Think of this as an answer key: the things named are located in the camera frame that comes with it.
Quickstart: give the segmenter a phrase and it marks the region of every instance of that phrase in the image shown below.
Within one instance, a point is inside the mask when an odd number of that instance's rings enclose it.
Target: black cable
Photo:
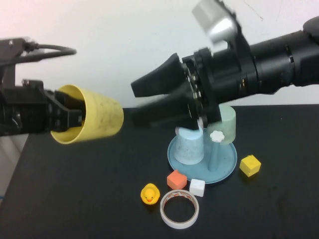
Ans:
[[[15,65],[19,63],[37,62],[43,59],[76,54],[76,50],[69,47],[55,46],[55,45],[41,45],[36,43],[26,44],[27,51],[33,51],[37,49],[50,49],[50,50],[56,50],[56,51],[47,52],[47,53],[39,53],[39,54],[31,54],[31,55],[16,57],[16,58],[5,60],[5,61],[0,61],[0,67]]]

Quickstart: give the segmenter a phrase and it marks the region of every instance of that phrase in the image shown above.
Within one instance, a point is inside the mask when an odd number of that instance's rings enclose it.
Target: blue dish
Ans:
[[[167,150],[168,161],[171,167],[177,169],[181,174],[186,175],[188,181],[199,179],[206,184],[217,183],[227,178],[235,169],[237,164],[237,151],[234,144],[221,145],[219,149],[218,168],[213,172],[208,170],[208,163],[211,156],[212,141],[204,130],[204,158],[197,164],[186,165],[177,161],[174,157],[176,137],[170,142]]]

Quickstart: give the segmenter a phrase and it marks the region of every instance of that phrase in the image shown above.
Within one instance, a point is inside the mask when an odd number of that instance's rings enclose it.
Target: yellow cup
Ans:
[[[84,100],[86,110],[85,120],[81,127],[70,128],[65,132],[51,131],[53,138],[59,143],[70,144],[103,138],[120,131],[124,121],[124,112],[117,101],[74,85],[62,86],[59,91]]]

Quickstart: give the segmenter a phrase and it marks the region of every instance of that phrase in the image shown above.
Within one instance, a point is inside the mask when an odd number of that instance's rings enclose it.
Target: orange cube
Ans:
[[[167,176],[167,185],[172,189],[182,189],[187,184],[187,177],[183,174],[180,174],[177,170],[172,172]]]

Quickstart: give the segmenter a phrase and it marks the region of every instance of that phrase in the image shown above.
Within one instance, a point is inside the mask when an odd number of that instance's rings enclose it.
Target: rubber duck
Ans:
[[[160,191],[153,183],[148,183],[141,191],[141,199],[145,204],[155,204],[159,198]]]

